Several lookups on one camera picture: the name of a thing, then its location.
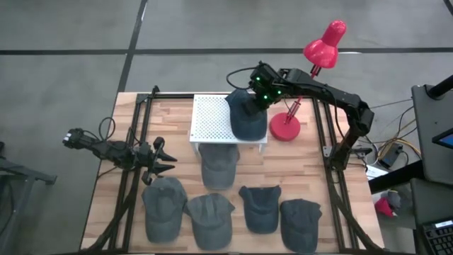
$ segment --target gray floor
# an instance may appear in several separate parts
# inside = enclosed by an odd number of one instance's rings
[[[0,50],[127,49],[140,1],[0,0]],[[137,48],[304,47],[335,18],[348,24],[341,47],[453,47],[453,18],[440,0],[148,0]],[[436,84],[451,75],[452,57],[341,54],[337,67],[323,69],[319,81],[377,106],[410,98],[411,86]],[[87,151],[64,148],[62,138],[69,128],[94,131],[111,115],[125,58],[0,55],[4,154],[58,175],[54,186],[35,187],[16,254],[78,249],[99,161]],[[125,90],[159,85],[162,91],[230,91],[225,75],[259,60],[276,68],[311,68],[303,55],[137,55]],[[246,74],[234,78],[243,81]],[[395,118],[410,106],[374,109],[369,137],[390,138],[397,130]],[[405,115],[403,124],[412,119],[412,113]],[[418,145],[416,132],[408,140]],[[386,220],[381,224],[386,247],[413,251],[408,228]]]

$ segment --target wooden tabletop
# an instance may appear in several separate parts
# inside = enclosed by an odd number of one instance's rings
[[[112,140],[125,140],[127,129],[132,122],[136,93],[119,93],[113,113],[117,127]],[[165,141],[167,154],[178,159],[174,169],[164,172],[164,176],[175,176],[183,184],[189,200],[211,192],[203,186],[200,160],[195,156],[190,143],[190,120],[192,115],[192,99],[154,99],[151,106],[147,141],[152,142],[157,136]],[[268,109],[268,120],[274,114],[286,112],[283,102]],[[345,133],[348,123],[344,112],[338,109],[340,126]],[[325,172],[316,129],[316,120],[311,99],[304,99],[297,113],[301,124],[299,136],[291,142],[279,142],[268,135],[268,145],[264,155],[258,153],[257,145],[240,145],[241,159],[238,162],[234,185],[227,191],[221,191],[236,207],[232,213],[233,237],[231,244],[219,252],[243,253],[288,253],[282,243],[280,226],[272,234],[254,234],[248,231],[243,214],[243,201],[238,192],[240,187],[266,187],[280,185],[282,195],[280,202],[289,199],[303,198],[321,205],[322,217],[319,220],[319,242],[316,252],[337,252],[335,230]],[[326,139],[328,138],[326,119],[323,116]],[[112,163],[103,161],[99,174],[112,168]],[[105,229],[115,212],[115,203],[120,185],[120,170],[114,170],[102,176],[96,184],[91,209],[81,248],[89,247]],[[384,247],[379,223],[374,210],[367,177],[362,166],[350,165],[345,170],[352,213],[356,220],[368,233],[369,237],[379,246]],[[139,253],[201,253],[192,233],[190,218],[184,214],[179,237],[172,244],[152,244],[148,241],[144,224],[144,205],[141,194],[145,185],[139,182],[139,191],[135,207],[129,252]],[[117,245],[122,242],[125,219],[120,224]],[[341,216],[341,225],[348,247],[348,229]]]

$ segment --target white perforated shelf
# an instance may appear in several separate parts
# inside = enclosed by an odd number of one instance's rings
[[[258,141],[239,140],[231,131],[227,95],[195,95],[193,98],[192,143],[258,144],[268,142],[268,136]]]

